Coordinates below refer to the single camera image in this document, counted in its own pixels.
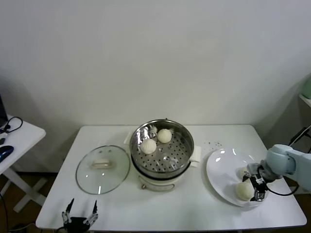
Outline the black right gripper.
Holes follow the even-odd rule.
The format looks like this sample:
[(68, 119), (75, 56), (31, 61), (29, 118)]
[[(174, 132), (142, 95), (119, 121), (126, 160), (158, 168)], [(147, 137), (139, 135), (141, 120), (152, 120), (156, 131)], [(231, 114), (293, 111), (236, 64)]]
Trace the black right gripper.
[(258, 169), (252, 174), (252, 181), (250, 181), (250, 174), (248, 171), (242, 172), (242, 182), (251, 182), (254, 188), (254, 196), (250, 201), (263, 201), (265, 193), (267, 191), (267, 185), (264, 177), (262, 176), (262, 170)]

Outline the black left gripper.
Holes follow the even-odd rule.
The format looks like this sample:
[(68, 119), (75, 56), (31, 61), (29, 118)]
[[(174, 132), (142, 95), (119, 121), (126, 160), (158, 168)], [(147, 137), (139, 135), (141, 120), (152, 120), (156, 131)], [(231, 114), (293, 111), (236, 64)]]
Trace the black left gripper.
[(70, 217), (70, 211), (74, 202), (74, 198), (66, 207), (65, 211), (62, 212), (62, 219), (64, 228), (68, 233), (86, 233), (90, 228), (90, 223), (95, 223), (98, 219), (97, 213), (97, 201), (94, 203), (92, 214), (88, 217)]

